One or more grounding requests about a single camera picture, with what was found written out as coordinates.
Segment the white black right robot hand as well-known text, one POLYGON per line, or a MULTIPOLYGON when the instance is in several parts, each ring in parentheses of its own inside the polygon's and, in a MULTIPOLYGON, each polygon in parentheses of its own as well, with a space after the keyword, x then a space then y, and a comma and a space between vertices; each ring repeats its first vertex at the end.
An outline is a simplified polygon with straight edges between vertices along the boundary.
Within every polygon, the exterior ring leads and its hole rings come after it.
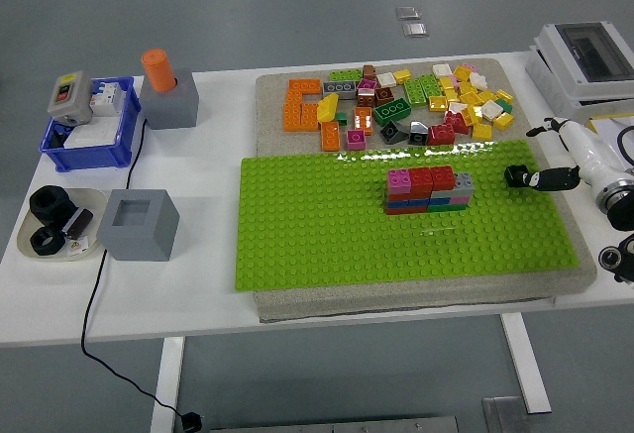
POLYGON ((534 137, 546 131, 559 135, 576 165, 525 173, 520 180, 526 186, 561 191, 576 188, 584 181, 596 196, 633 189, 633 177, 625 172, 619 156, 589 128, 569 119, 546 118, 542 127, 533 128, 526 135, 534 137))

